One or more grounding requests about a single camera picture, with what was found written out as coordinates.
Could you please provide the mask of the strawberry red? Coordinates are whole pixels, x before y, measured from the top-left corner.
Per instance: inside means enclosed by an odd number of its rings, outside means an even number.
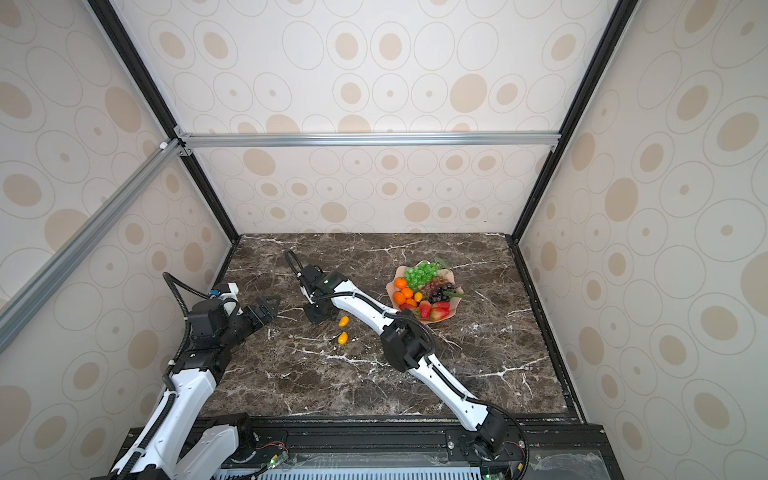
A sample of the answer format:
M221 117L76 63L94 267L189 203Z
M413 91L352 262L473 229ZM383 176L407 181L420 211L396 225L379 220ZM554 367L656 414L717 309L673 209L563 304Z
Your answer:
M451 313L449 302L437 302L432 305L430 319L432 321L442 321Z
M419 304L419 315L422 320L428 319L431 315L432 305L427 301Z

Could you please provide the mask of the black grape bunch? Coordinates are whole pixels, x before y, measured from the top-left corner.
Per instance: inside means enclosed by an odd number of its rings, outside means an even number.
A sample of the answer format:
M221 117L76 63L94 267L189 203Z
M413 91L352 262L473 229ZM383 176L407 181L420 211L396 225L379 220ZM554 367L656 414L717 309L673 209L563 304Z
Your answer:
M436 287L431 295L428 297L428 301L431 304L436 303L449 303L452 299L463 298L464 294L460 292L453 284L446 284Z

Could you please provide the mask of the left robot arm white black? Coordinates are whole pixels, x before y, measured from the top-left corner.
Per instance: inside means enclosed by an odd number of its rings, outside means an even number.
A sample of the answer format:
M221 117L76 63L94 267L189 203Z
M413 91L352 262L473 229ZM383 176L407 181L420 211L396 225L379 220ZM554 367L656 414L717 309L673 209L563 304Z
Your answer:
M232 350L277 319L281 297L259 297L254 305L243 306L234 283L203 293L169 272L163 278L183 314L183 339L163 372L164 391L147 425L107 479L209 479L241 446L254 444L245 427L219 424L182 452Z

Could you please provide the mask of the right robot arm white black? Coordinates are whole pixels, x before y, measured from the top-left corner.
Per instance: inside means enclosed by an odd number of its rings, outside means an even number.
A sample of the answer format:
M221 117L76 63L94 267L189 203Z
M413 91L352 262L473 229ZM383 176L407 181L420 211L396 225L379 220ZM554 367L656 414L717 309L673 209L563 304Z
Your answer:
M307 302L306 317L314 324L346 312L378 335L389 365L421 381L443 401L462 427L474 435L474 450L484 460L494 460L515 446L527 461L528 441L516 418L504 408L474 396L436 356L430 330L414 313L388 307L360 290L349 278L317 265L304 265L297 254L284 251L287 265L300 284Z

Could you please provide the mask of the red grape bunch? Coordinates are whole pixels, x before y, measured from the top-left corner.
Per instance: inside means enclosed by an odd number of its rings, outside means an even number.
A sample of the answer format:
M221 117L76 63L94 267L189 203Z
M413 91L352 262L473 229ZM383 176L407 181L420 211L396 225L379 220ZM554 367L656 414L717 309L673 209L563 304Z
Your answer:
M422 286L419 290L419 292L422 293L423 299L428 301L428 297L431 295L431 292L438 286L446 285L446 284L453 284L450 282L446 277L443 276L434 276L428 283L426 283L424 286Z

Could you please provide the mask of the green grape bunch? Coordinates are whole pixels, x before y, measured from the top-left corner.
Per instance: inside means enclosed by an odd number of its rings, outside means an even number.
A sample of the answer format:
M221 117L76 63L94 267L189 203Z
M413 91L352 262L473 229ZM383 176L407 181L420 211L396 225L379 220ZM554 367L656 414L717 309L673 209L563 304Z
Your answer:
M408 288L410 288L413 293L416 293L419 292L420 288L428 283L434 276L439 275L446 277L440 273L445 267L445 263L440 259L434 261L423 260L414 267L407 267L404 278L408 282Z

